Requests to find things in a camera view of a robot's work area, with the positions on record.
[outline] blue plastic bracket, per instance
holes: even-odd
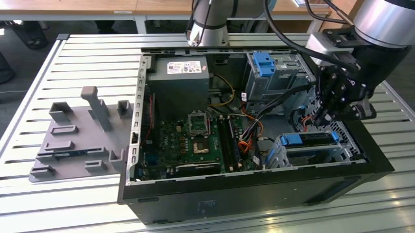
[[[270,77],[274,75],[277,70],[275,61],[267,52],[254,53],[254,63],[257,65],[261,77]]]
[[[336,142],[341,141],[341,137],[340,137],[337,132],[332,132],[332,136],[333,136],[333,139],[336,140]]]

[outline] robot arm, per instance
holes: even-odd
[[[277,0],[265,0],[263,5],[253,0],[195,0],[194,3],[191,46],[229,45],[227,18],[259,17],[265,13],[282,41],[313,57],[320,66],[316,125],[326,125],[333,119],[377,117],[369,99],[415,44],[414,0],[366,0],[352,26],[313,33],[306,48],[274,25],[270,9]]]
[[[354,26],[314,33],[308,47],[330,54],[358,68],[345,70],[314,59],[318,73],[317,125],[330,120],[365,120],[377,117],[369,102],[377,86],[385,81],[415,44],[415,1],[366,0]]]
[[[271,0],[269,9],[274,9]],[[229,18],[257,18],[265,13],[257,0],[194,0],[194,25],[187,34],[191,46],[230,45]]]

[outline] green circuit board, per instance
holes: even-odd
[[[209,134],[191,136],[189,120],[165,121],[161,125],[161,151],[159,165],[187,164],[199,162],[214,162],[222,164],[225,169],[225,159],[221,148],[221,138],[218,132],[218,119],[207,119]],[[242,120],[233,119],[235,134],[243,132]],[[201,130],[205,128],[205,118],[195,117],[193,128]]]

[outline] metal table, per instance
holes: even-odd
[[[306,34],[292,34],[306,44]],[[233,45],[282,45],[270,34],[233,34]],[[58,40],[0,141],[2,232],[386,232],[415,230],[415,114],[388,83],[366,127],[397,172],[313,207],[145,226],[117,204],[119,175],[33,184],[29,172],[50,124],[53,102],[87,106],[82,87],[107,104],[134,100],[141,48],[186,46],[183,35],[73,35]]]

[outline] floor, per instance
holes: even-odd
[[[94,21],[50,21],[47,24],[50,28],[45,30],[45,33],[50,40],[50,45],[42,50],[30,50],[11,29],[6,29],[5,35],[0,35],[0,52],[17,72],[17,77],[9,83],[0,85],[0,136],[6,131],[26,94],[25,92],[2,92],[25,91],[30,88],[59,34],[98,33]],[[147,25],[147,28],[150,33],[162,33],[166,30],[170,30],[171,33],[182,33],[186,29],[186,22],[179,22],[175,24],[175,27],[170,27],[169,22],[162,22],[161,25]],[[138,33],[134,21],[118,21],[114,29],[119,33]],[[409,105],[415,109],[415,50],[390,76],[389,82]]]

